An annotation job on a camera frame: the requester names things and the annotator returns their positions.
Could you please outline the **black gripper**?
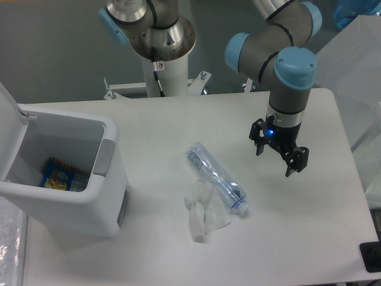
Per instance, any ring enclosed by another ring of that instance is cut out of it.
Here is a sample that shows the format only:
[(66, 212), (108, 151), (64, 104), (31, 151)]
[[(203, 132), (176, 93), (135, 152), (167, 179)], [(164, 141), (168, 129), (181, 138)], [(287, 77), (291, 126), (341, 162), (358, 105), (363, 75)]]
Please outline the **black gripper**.
[(285, 176), (288, 178), (294, 172), (300, 173), (307, 166), (309, 149), (298, 147), (296, 140), (301, 123), (293, 127), (280, 127), (274, 124), (274, 116), (258, 119), (252, 126), (249, 139), (256, 146), (256, 155), (260, 156), (265, 145), (270, 146), (282, 155), (287, 164)]

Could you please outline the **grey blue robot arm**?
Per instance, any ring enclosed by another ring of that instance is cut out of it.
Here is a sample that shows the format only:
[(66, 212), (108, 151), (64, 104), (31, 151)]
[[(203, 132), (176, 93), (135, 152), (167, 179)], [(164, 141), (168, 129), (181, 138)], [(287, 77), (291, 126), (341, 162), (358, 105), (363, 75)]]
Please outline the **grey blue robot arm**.
[[(269, 93), (264, 119), (252, 124), (249, 138), (261, 154), (265, 146), (286, 162), (286, 174), (302, 171), (309, 150), (296, 144), (317, 59), (304, 43), (321, 27), (321, 12), (310, 2), (255, 1), (268, 26), (260, 35), (238, 33), (228, 42), (224, 59), (235, 72)], [(119, 44), (131, 44), (142, 59), (149, 97), (188, 93), (188, 55), (195, 29), (179, 14), (177, 1), (107, 1), (100, 22)]]

